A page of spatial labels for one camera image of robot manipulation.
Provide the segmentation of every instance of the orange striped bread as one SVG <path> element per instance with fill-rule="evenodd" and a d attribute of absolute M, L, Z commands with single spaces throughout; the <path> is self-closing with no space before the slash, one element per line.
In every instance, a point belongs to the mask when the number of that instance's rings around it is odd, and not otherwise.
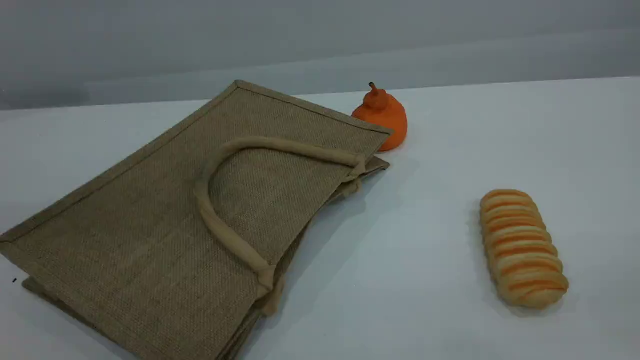
<path fill-rule="evenodd" d="M 489 270 L 505 301 L 543 309 L 560 300 L 569 282 L 530 196 L 508 189 L 487 193 L 480 222 Z"/>

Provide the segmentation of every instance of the bread roll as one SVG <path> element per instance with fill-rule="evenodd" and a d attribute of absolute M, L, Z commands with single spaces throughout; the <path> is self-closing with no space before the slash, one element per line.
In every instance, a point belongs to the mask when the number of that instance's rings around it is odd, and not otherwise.
<path fill-rule="evenodd" d="M 551 235 L 530 196 L 499 189 L 480 202 L 489 271 L 509 304 L 543 309 L 569 288 Z"/>

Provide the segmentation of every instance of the jute handle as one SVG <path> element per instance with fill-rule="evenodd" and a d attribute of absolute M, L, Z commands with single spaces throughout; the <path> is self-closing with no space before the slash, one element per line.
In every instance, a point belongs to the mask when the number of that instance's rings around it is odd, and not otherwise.
<path fill-rule="evenodd" d="M 355 180 L 360 174 L 365 172 L 366 159 L 362 155 L 341 150 L 324 149 L 305 143 L 278 138 L 250 136 L 225 143 L 207 160 L 202 174 L 196 180 L 193 189 L 200 214 L 207 228 L 217 237 L 222 245 L 256 273 L 258 283 L 260 284 L 258 298 L 262 298 L 273 291 L 273 276 L 276 266 L 270 265 L 249 243 L 244 241 L 218 217 L 209 198 L 209 182 L 220 165 L 231 157 L 231 155 L 239 151 L 256 148 L 290 152 L 291 154 L 353 167 L 353 171 L 347 175 L 345 182 Z"/>

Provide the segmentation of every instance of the burlap fabric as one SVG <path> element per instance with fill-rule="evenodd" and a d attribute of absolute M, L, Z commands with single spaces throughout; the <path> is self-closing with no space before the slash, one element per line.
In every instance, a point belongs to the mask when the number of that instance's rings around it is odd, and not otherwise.
<path fill-rule="evenodd" d="M 24 286 L 142 359 L 232 359 L 304 228 L 390 130 L 241 81 L 0 236 Z"/>

